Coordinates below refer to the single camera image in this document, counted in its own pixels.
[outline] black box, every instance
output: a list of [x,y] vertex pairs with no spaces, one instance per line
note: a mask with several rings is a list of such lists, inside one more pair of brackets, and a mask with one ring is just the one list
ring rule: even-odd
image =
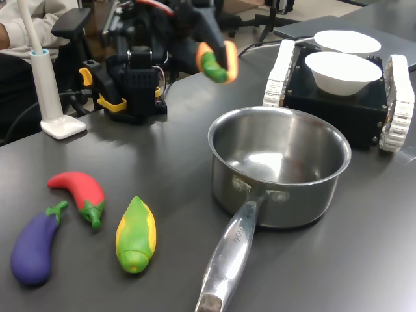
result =
[[[353,96],[335,96],[318,88],[305,58],[315,51],[301,49],[286,88],[283,106],[308,112],[336,127],[351,147],[367,149],[377,144],[387,117],[384,80],[369,83]],[[382,71],[382,60],[369,57]]]

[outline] yellow corn toy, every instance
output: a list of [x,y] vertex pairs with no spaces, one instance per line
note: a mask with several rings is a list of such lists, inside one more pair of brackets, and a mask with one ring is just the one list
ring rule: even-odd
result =
[[156,225],[149,207],[134,197],[116,233],[116,253],[128,273],[142,272],[156,248]]

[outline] lamp base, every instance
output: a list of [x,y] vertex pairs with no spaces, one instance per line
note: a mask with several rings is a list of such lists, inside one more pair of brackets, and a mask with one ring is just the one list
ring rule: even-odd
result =
[[40,122],[42,130],[51,137],[62,140],[86,130],[86,124],[74,117],[62,115],[58,118],[44,119]]

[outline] green toy vegetable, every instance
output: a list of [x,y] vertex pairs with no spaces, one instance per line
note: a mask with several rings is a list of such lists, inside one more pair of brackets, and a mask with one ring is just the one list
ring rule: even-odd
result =
[[228,70],[222,68],[216,61],[214,51],[206,42],[198,46],[196,52],[196,65],[200,72],[216,83],[230,83],[234,81],[239,74],[239,59],[237,57],[237,48],[231,41],[224,41],[227,50]]
[[134,197],[118,224],[116,253],[128,273],[142,272],[156,248],[156,225],[149,207]]

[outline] person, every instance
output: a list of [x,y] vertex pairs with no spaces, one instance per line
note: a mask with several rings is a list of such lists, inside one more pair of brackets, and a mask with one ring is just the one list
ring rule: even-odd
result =
[[[31,13],[36,34],[42,47],[51,58],[59,54],[59,47],[68,43],[57,38],[51,30],[55,22],[67,11],[78,7],[77,0],[25,0]],[[12,122],[36,102],[29,52],[31,43],[20,15],[17,0],[0,2],[0,138],[4,137]],[[38,127],[39,110],[22,123]]]
[[[265,0],[265,5],[268,7],[271,7],[273,4],[273,0]],[[279,6],[276,8],[276,12],[278,12],[279,14],[287,14],[289,12],[293,11],[293,5],[294,5],[294,0],[287,0],[286,1],[286,6],[284,9],[279,10]]]

